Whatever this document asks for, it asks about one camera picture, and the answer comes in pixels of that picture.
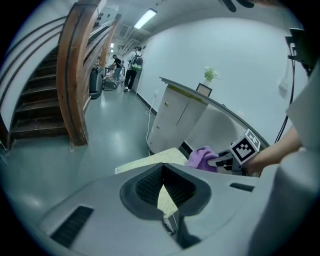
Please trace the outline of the potted white flower plant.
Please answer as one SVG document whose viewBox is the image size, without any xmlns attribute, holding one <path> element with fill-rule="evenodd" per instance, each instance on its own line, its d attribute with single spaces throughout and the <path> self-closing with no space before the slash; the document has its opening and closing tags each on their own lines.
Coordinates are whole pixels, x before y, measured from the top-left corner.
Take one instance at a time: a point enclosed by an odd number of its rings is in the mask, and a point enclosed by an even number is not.
<svg viewBox="0 0 320 256">
<path fill-rule="evenodd" d="M 214 68 L 210 67 L 210 66 L 206 66 L 204 68 L 204 82 L 203 84 L 205 86 L 210 86 L 210 84 L 212 83 L 213 80 L 222 80 L 221 78 L 219 78 L 218 73 L 215 71 Z"/>
</svg>

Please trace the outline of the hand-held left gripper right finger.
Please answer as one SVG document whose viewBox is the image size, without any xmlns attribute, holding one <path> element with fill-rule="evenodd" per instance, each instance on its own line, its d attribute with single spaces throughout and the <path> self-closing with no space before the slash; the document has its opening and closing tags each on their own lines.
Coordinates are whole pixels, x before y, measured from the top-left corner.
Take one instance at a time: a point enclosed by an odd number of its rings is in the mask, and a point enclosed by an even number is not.
<svg viewBox="0 0 320 256">
<path fill-rule="evenodd" d="M 259 178 L 165 164 L 166 190 L 176 202 L 178 230 L 162 239 L 171 251 L 272 251 L 266 209 L 274 166 Z"/>
</svg>

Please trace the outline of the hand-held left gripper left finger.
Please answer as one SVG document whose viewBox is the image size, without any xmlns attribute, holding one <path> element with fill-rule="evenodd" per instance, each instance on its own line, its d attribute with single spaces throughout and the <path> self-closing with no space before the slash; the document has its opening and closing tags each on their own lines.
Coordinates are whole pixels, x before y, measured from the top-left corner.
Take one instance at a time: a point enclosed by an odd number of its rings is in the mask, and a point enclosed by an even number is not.
<svg viewBox="0 0 320 256">
<path fill-rule="evenodd" d="M 39 227 L 69 254 L 173 256 L 181 246 L 158 208 L 169 170 L 184 166 L 156 163 L 99 178 L 51 208 Z"/>
</svg>

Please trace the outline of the white curved desk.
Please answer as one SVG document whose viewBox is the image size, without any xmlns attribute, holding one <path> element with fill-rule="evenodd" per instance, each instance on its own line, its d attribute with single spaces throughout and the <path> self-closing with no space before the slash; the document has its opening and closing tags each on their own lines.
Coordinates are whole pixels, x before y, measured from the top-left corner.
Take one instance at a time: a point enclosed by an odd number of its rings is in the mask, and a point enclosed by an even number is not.
<svg viewBox="0 0 320 256">
<path fill-rule="evenodd" d="M 161 81 L 166 87 L 147 138 L 153 154 L 178 149 L 183 144 L 191 150 L 209 146 L 219 153 L 247 129 L 259 139 L 262 148 L 269 146 L 251 125 L 225 105 L 175 81 L 164 77 Z"/>
</svg>

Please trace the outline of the purple cloth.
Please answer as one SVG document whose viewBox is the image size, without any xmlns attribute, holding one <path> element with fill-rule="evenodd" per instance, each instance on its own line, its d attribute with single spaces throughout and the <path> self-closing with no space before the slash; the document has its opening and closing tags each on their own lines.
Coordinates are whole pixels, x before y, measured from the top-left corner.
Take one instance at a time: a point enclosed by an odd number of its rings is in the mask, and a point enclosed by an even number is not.
<svg viewBox="0 0 320 256">
<path fill-rule="evenodd" d="M 207 172 L 217 173 L 218 169 L 208 165 L 208 160 L 217 158 L 219 155 L 212 151 L 209 146 L 204 146 L 191 152 L 185 166 Z"/>
</svg>

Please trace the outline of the long ceiling light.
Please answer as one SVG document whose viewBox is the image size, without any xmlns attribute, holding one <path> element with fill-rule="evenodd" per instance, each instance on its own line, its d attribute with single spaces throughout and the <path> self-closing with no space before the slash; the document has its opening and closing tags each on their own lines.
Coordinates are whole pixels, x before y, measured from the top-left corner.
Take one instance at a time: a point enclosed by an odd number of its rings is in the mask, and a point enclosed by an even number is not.
<svg viewBox="0 0 320 256">
<path fill-rule="evenodd" d="M 150 19 L 152 19 L 158 12 L 152 8 L 149 8 L 135 23 L 135 29 L 141 29 Z"/>
</svg>

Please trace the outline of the grey floor cleaning machine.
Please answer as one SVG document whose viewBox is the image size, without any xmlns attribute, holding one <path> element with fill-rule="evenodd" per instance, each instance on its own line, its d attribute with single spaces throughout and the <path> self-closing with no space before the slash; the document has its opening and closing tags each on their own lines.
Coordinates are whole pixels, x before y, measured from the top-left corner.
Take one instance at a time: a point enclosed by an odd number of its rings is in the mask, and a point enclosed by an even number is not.
<svg viewBox="0 0 320 256">
<path fill-rule="evenodd" d="M 104 69 L 100 66 L 94 65 L 89 77 L 89 95 L 91 99 L 97 99 L 102 93 L 104 78 Z"/>
</svg>

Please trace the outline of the small picture frame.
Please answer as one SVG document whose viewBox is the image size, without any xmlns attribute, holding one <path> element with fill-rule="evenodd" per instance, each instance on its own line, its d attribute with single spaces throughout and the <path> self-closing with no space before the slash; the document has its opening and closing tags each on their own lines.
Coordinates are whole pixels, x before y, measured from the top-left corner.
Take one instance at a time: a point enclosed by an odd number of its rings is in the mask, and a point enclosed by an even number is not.
<svg viewBox="0 0 320 256">
<path fill-rule="evenodd" d="M 212 88 L 203 84 L 203 83 L 199 83 L 197 88 L 196 88 L 196 91 L 206 97 L 209 97 L 212 93 Z"/>
</svg>

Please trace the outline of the person's right forearm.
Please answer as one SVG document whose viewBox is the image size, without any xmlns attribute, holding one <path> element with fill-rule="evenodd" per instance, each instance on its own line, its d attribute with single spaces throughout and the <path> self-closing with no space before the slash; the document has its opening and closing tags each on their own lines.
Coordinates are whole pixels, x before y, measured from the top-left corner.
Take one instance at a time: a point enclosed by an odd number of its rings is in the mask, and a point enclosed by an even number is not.
<svg viewBox="0 0 320 256">
<path fill-rule="evenodd" d="M 249 174 L 260 173 L 267 166 L 279 164 L 284 157 L 297 152 L 301 147 L 297 130 L 292 125 L 278 142 L 252 157 L 245 163 L 244 168 Z"/>
</svg>

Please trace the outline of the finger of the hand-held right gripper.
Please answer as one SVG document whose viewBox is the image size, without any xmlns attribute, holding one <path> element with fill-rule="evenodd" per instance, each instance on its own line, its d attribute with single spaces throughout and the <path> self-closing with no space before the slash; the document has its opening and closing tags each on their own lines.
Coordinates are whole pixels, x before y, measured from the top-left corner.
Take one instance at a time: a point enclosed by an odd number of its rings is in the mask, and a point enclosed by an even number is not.
<svg viewBox="0 0 320 256">
<path fill-rule="evenodd" d="M 232 165 L 232 153 L 223 151 L 218 153 L 218 157 L 207 160 L 207 164 L 211 167 L 227 167 Z"/>
</svg>

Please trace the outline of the brown wooden staircase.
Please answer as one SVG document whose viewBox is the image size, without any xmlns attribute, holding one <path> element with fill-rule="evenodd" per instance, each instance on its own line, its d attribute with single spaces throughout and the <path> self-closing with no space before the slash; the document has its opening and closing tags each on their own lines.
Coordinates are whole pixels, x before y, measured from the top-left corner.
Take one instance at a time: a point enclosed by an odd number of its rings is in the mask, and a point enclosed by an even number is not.
<svg viewBox="0 0 320 256">
<path fill-rule="evenodd" d="M 118 25 L 110 0 L 74 0 L 15 39 L 0 67 L 0 147 L 17 140 L 68 136 L 88 144 L 85 111 L 95 63 L 104 64 Z"/>
</svg>

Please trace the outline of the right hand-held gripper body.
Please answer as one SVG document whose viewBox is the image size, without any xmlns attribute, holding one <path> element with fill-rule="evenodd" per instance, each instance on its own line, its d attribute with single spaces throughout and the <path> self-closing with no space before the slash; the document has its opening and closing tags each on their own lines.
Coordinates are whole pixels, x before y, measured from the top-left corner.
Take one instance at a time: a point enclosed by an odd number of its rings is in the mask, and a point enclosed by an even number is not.
<svg viewBox="0 0 320 256">
<path fill-rule="evenodd" d="M 231 173 L 233 175 L 246 175 L 247 171 L 244 165 L 258 154 L 260 147 L 261 142 L 250 129 L 235 142 L 232 142 L 227 152 L 227 163 L 231 164 Z"/>
</svg>

